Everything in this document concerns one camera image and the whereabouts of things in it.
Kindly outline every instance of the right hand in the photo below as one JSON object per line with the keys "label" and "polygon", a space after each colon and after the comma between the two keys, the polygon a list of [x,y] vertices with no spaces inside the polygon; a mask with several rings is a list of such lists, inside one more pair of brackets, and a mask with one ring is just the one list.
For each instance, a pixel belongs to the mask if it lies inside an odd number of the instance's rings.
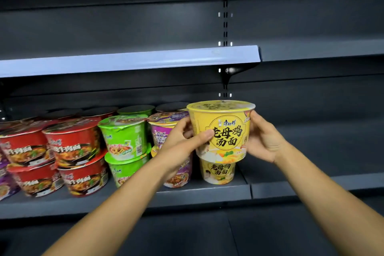
{"label": "right hand", "polygon": [[252,110],[247,152],[259,159],[274,163],[286,145],[288,142],[275,126]]}

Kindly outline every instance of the green instant noodle cup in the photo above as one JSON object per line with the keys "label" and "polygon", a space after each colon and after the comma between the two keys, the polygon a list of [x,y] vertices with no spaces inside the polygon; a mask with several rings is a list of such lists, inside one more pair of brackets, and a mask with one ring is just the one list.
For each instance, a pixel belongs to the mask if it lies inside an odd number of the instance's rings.
{"label": "green instant noodle cup", "polygon": [[153,105],[132,105],[118,109],[118,114],[121,115],[134,115],[145,114],[148,117],[153,113],[155,107]]}
{"label": "green instant noodle cup", "polygon": [[137,170],[139,170],[149,160],[151,152],[151,145],[147,145],[145,154],[140,157],[133,158],[126,161],[118,161],[112,157],[110,153],[106,153],[104,159],[111,169],[113,179],[116,186],[120,187],[126,180],[128,180]]}
{"label": "green instant noodle cup", "polygon": [[131,160],[146,152],[146,118],[115,115],[100,121],[98,127],[115,160]]}

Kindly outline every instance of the left hand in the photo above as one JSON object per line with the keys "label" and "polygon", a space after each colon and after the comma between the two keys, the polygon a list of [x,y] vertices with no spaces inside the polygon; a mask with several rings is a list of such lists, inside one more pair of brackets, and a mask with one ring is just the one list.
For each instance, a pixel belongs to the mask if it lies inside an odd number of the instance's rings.
{"label": "left hand", "polygon": [[170,131],[166,141],[154,159],[165,167],[165,180],[176,175],[180,165],[197,147],[208,142],[214,136],[213,130],[206,130],[193,137],[190,118],[181,119]]}

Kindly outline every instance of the finger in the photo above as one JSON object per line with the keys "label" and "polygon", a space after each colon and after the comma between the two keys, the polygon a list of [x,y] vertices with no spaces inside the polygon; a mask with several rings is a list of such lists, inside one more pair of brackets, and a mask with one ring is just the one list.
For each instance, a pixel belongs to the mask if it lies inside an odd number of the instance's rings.
{"label": "finger", "polygon": [[182,147],[188,150],[188,152],[192,152],[197,147],[205,144],[210,139],[213,138],[215,132],[212,129],[206,130],[204,132],[199,133],[198,135],[194,136],[193,138],[190,138],[188,140],[185,140],[183,143],[181,143]]}
{"label": "finger", "polygon": [[254,110],[252,110],[252,112],[251,112],[251,121],[263,133],[274,133],[274,132],[276,132],[276,128],[270,122],[267,122],[261,115],[259,115]]}
{"label": "finger", "polygon": [[193,130],[188,130],[188,131],[184,132],[183,135],[186,139],[189,139],[189,138],[193,137]]}
{"label": "finger", "polygon": [[176,132],[184,132],[184,129],[190,125],[190,117],[185,117],[179,120],[179,122],[173,128]]}

